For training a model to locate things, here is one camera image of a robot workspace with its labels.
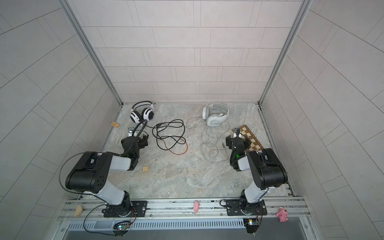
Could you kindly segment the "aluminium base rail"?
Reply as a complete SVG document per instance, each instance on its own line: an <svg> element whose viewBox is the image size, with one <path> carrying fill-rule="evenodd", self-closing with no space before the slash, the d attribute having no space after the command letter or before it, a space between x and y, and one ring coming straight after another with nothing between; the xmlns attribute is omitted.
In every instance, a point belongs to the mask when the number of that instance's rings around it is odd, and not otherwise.
<svg viewBox="0 0 384 240"><path fill-rule="evenodd" d="M265 197L264 216L229 216L226 208L226 200L238 200L235 198L203 198L203 199L148 199L132 200L147 201L147 209L144 217L138 217L138 220L160 220L160 219L219 219L219 218L255 218L276 216L280 207L287 210L288 216L309 217L310 210L302 197ZM197 213L194 212L194 202L200 202L200 208ZM83 213L74 218L74 212L77 205L83 207ZM102 210L106 206L103 202L97 200L68 200L65 202L62 210L57 217L58 221L70 220L104 220Z"/></svg>

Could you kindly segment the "wooden piece on rail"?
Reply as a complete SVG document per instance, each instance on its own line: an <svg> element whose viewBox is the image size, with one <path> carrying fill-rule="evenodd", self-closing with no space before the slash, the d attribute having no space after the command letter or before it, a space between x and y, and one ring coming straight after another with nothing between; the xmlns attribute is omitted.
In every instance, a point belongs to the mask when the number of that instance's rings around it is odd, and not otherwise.
<svg viewBox="0 0 384 240"><path fill-rule="evenodd" d="M77 205L74 212L74 218L78 218L82 213L83 213L83 207L81 205Z"/></svg>

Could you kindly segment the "left controller board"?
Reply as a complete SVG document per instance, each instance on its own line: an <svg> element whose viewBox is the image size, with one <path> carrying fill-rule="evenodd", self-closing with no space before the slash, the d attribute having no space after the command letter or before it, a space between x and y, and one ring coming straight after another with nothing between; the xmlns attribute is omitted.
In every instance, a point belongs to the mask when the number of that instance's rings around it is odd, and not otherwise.
<svg viewBox="0 0 384 240"><path fill-rule="evenodd" d="M131 221L118 222L113 226L114 231L128 231L130 228Z"/></svg>

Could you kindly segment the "black white headphones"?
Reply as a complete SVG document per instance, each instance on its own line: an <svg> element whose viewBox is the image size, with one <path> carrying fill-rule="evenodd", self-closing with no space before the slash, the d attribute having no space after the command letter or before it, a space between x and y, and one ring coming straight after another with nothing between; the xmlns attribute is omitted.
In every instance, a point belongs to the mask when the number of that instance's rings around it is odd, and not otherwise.
<svg viewBox="0 0 384 240"><path fill-rule="evenodd" d="M137 109L146 106L142 112ZM141 101L133 105L131 108L130 118L135 124L139 124L142 120L151 121L154 118L154 104L150 101Z"/></svg>

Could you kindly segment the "controller board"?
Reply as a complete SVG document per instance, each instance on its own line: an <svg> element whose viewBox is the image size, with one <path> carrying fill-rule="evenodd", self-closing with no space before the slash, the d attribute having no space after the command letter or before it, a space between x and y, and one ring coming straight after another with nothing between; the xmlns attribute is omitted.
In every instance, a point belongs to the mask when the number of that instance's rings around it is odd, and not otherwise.
<svg viewBox="0 0 384 240"><path fill-rule="evenodd" d="M113 226L114 231L128 231L130 228L131 221L118 222Z"/></svg>
<svg viewBox="0 0 384 240"><path fill-rule="evenodd" d="M243 219L243 222L248 234L255 234L258 231L261 223L257 218Z"/></svg>

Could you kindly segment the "wooden chessboard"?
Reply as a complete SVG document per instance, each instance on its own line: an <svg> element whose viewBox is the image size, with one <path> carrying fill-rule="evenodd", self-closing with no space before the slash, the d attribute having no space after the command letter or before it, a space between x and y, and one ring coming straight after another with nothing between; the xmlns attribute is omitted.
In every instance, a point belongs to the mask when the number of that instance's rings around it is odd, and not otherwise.
<svg viewBox="0 0 384 240"><path fill-rule="evenodd" d="M263 145L260 143L260 141L256 138L254 133L250 130L250 128L247 125L240 126L240 137L243 140L249 139L249 151L261 151L264 149Z"/></svg>

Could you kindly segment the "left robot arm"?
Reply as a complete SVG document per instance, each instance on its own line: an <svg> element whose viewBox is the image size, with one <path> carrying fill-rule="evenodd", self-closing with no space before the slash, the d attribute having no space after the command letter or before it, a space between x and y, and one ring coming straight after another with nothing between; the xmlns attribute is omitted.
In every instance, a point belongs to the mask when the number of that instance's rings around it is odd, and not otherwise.
<svg viewBox="0 0 384 240"><path fill-rule="evenodd" d="M105 218L144 217L147 201L131 201L127 191L118 189L108 180L110 170L132 171L138 164L140 150L148 146L149 135L129 136L121 140L124 152L85 152L65 181L68 190L89 194L106 203Z"/></svg>

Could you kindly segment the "pink clip on rail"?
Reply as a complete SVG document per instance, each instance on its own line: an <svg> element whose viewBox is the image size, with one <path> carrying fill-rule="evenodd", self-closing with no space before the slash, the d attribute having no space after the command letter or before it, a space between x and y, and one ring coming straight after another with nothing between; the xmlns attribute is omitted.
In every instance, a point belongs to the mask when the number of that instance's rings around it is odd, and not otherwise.
<svg viewBox="0 0 384 240"><path fill-rule="evenodd" d="M200 202L199 201L195 201L194 202L194 207L193 207L194 212L197 213L199 211L199 208L200 208Z"/></svg>

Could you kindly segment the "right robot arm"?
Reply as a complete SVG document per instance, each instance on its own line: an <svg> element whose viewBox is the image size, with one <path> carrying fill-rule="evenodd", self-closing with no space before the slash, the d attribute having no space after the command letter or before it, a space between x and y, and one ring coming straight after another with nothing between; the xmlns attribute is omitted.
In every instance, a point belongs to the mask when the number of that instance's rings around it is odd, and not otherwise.
<svg viewBox="0 0 384 240"><path fill-rule="evenodd" d="M226 146L232 150L230 166L238 172L250 171L253 180L241 192L238 200L226 200L229 216L264 216L263 197L270 188L278 188L288 182L288 174L271 148L250 151L251 140L235 128L232 136L226 137Z"/></svg>

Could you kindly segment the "white grey headphones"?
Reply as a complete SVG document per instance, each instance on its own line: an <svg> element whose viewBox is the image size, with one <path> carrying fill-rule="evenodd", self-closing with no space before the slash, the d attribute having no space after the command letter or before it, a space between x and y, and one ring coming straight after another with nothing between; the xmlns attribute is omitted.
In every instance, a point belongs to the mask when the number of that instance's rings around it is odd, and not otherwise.
<svg viewBox="0 0 384 240"><path fill-rule="evenodd" d="M208 127L218 127L227 120L229 113L229 107L224 104L210 104L203 108L202 118Z"/></svg>

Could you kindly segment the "right controller board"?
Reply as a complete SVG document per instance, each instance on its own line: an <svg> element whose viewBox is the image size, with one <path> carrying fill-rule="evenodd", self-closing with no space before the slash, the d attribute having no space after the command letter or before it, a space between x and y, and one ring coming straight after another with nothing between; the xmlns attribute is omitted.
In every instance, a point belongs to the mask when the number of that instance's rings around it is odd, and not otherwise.
<svg viewBox="0 0 384 240"><path fill-rule="evenodd" d="M243 219L243 222L248 234L255 234L258 231L261 223L257 218Z"/></svg>

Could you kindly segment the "pink plush toy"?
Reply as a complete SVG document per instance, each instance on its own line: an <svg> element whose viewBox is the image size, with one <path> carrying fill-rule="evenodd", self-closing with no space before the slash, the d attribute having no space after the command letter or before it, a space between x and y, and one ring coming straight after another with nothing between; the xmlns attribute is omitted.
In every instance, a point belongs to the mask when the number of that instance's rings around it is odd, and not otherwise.
<svg viewBox="0 0 384 240"><path fill-rule="evenodd" d="M279 218L281 223L285 223L289 220L288 219L288 212L283 207L279 208L279 211L277 212L276 216Z"/></svg>

